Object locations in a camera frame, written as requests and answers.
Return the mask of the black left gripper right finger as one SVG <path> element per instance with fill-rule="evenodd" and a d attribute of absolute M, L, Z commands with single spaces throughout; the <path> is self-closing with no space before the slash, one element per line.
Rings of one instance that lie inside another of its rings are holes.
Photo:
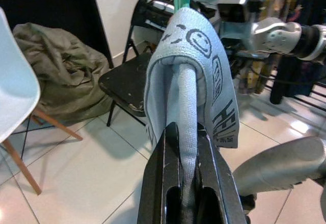
<path fill-rule="evenodd" d="M 234 178 L 204 126 L 198 126 L 196 223 L 246 223 Z"/>

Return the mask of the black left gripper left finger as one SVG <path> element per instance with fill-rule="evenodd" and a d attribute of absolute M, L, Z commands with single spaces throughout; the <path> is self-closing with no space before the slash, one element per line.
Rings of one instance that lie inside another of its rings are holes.
<path fill-rule="evenodd" d="M 146 164 L 137 223 L 180 223 L 181 187 L 179 133 L 172 122 Z"/>

